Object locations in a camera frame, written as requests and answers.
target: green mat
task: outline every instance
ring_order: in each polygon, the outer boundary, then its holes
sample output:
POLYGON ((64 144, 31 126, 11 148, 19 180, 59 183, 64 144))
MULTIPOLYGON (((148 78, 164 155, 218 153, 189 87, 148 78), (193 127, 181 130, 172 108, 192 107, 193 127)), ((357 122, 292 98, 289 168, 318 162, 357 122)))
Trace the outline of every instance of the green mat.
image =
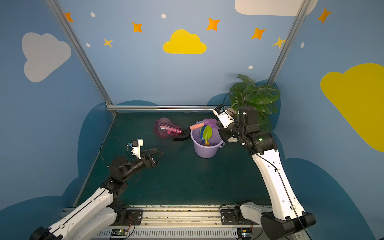
MULTIPOLYGON (((155 135, 155 121, 162 117, 182 128, 204 118, 215 118, 212 113, 119 113, 107 140, 117 138, 131 143, 143 139, 142 150, 164 151, 156 168, 144 169, 127 181, 129 186, 120 201, 127 205, 234 204, 242 200, 271 204, 259 169, 239 143, 227 142, 214 157, 201 158, 191 139, 172 142, 172 138, 155 135)), ((127 156, 127 148, 120 141, 109 141, 104 144, 102 155, 110 164, 119 155, 127 156)), ((99 156, 78 204, 90 197, 108 175, 99 156)))

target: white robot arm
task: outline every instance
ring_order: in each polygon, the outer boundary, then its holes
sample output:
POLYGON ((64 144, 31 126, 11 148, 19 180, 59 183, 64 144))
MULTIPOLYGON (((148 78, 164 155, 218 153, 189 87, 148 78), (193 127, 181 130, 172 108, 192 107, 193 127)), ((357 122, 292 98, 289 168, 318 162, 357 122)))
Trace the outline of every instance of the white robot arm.
POLYGON ((236 204, 234 213, 237 221, 248 219, 262 225, 271 240, 314 225, 316 220, 313 214, 304 211, 293 193, 272 134, 260 130, 257 110, 251 106, 242 107, 238 111, 237 121, 227 113, 223 105, 219 105, 213 112, 221 122, 218 124, 221 138, 225 141, 231 137, 236 138, 249 150, 271 198, 272 209, 253 202, 236 204))
POLYGON ((126 180, 144 167, 155 167, 163 154, 157 149, 140 152, 142 145, 141 139, 133 141, 132 155, 136 156, 133 162, 128 162, 125 156, 115 158, 108 166, 110 176, 91 197, 49 228, 36 229, 30 240, 90 240, 116 219, 125 220, 126 206, 117 199, 128 187, 126 180))

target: bucket handle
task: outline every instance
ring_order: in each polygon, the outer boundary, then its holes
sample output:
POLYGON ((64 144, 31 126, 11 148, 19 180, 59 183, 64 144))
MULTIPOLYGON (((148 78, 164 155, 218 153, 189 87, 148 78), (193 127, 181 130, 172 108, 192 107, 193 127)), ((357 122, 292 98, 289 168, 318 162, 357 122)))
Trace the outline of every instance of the bucket handle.
POLYGON ((224 146, 225 146, 225 142, 223 141, 223 143, 220 144, 219 148, 222 148, 222 147, 224 147, 224 146))

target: potted plant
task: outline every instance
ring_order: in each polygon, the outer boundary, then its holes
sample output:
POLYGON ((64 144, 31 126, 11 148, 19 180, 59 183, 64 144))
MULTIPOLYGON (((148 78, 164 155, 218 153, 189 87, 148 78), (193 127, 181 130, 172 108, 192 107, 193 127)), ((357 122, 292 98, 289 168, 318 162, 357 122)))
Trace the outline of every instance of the potted plant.
POLYGON ((258 120, 262 131, 271 131, 269 115, 277 113, 275 102, 280 98, 280 91, 272 85, 255 85, 255 80, 239 74, 242 83, 235 83, 229 89, 232 108, 237 112, 240 106, 253 106, 258 111, 258 120))

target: yellow cloud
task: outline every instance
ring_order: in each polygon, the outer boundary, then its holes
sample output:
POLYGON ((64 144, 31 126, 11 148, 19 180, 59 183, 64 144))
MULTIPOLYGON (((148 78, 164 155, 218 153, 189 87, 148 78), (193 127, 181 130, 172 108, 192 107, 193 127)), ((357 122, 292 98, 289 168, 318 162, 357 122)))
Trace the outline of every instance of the yellow cloud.
POLYGON ((364 141, 384 152, 384 67, 365 63, 344 74, 331 72, 322 78, 320 86, 364 141))
POLYGON ((201 54, 207 50, 207 46, 200 42, 196 34, 191 34, 184 29, 172 33, 170 41, 163 45, 166 53, 201 54))

